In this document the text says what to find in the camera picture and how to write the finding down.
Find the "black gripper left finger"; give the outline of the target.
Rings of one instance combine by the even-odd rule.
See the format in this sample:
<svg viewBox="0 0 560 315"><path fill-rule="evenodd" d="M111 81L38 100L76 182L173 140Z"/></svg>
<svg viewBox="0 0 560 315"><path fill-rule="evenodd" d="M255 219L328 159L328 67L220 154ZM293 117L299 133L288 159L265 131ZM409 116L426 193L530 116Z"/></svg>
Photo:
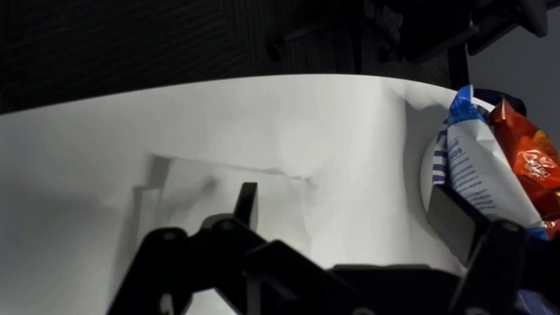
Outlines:
<svg viewBox="0 0 560 315"><path fill-rule="evenodd" d="M106 315L185 315L192 298L215 291L234 315L374 315L355 287L286 243L250 228L257 186L239 187L234 210L209 215L188 235L150 231Z"/></svg>

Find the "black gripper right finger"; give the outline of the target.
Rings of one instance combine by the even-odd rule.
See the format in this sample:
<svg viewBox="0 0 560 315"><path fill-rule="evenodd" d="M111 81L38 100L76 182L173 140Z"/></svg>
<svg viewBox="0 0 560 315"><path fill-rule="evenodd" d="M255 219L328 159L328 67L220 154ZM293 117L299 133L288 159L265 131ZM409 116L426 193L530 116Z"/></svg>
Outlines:
<svg viewBox="0 0 560 315"><path fill-rule="evenodd" d="M449 303L451 315L558 315L560 243L509 221L479 238Z"/></svg>

